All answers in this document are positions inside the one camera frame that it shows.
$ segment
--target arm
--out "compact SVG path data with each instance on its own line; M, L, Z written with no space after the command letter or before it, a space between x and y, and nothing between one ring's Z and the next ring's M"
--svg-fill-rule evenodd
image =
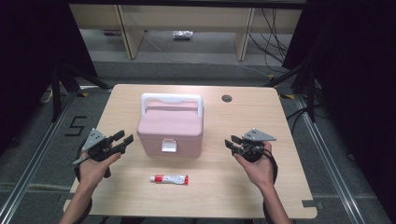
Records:
M118 160L120 155L120 153L116 153L105 161L93 161L89 159L79 166L80 182L72 201L67 206L67 209L59 222L60 224L74 223L82 216L91 200L93 192L99 182L103 179L107 167Z
M272 146L269 142L264 142L264 148L272 152ZM288 214L274 186L273 167L269 159L262 156L258 161L249 162L236 153L233 156L245 169L250 181L259 188L271 219L275 223L289 224Z

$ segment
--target gray carpet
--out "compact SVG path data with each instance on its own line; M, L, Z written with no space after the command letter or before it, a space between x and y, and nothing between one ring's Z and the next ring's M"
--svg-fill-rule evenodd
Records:
M94 63L101 80L107 84L147 83L211 86L262 86L268 82L267 75L278 77L265 66L214 65L214 64L171 64L171 63ZM91 85L79 79L81 85ZM281 94L290 93L292 80L278 85ZM96 127L109 97L108 92L91 92L87 97L77 97L67 110L59 131L42 161L31 187L23 197L11 223L56 223L62 215L64 200L74 181L72 161L85 136ZM298 110L295 100L281 99L285 115ZM38 107L20 134L21 144L10 147L0 158L0 202L3 203L32 158L51 120L51 103ZM381 205L365 181L359 167L347 159L347 148L326 118L323 108L316 109L317 125L325 139L337 166L350 187L361 208L367 223L390 223ZM76 117L75 125L84 126L80 136L65 136L78 133L70 128ZM301 158L309 187L318 204L318 216L312 220L297 220L297 223L350 223L347 212L330 180L318 150L307 130L303 118L295 124L293 138ZM89 217L85 223L99 223L100 217ZM107 223L119 223L119 217L111 217Z

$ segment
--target black hole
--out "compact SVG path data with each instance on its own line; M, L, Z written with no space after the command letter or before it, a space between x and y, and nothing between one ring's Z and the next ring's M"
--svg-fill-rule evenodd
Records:
M226 103L230 103L233 100L233 97L231 97L231 95L223 95L221 96L221 100Z

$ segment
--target white handle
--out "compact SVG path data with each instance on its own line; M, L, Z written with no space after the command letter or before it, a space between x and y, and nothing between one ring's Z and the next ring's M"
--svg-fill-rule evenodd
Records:
M201 118L204 114L204 100L200 95L189 94L169 94L169 93L143 93L140 97L140 114L146 114L146 100L155 98L166 103L180 103L186 100L194 100L198 104L198 117Z

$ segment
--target hand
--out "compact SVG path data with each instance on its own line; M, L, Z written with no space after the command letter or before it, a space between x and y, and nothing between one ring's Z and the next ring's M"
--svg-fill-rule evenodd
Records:
M81 157L85 157L87 152L81 153ZM104 161L93 161L91 159L82 162L79 165L79 183L87 187L96 188L102 181L106 169L121 157L121 153L111 155Z
M269 142L264 141L264 148L272 152L272 146ZM264 189L274 186L273 180L273 166L270 160L262 156L258 161L249 162L245 160L241 155L234 153L233 156L242 165L247 172L247 176L250 181L256 185L259 189Z

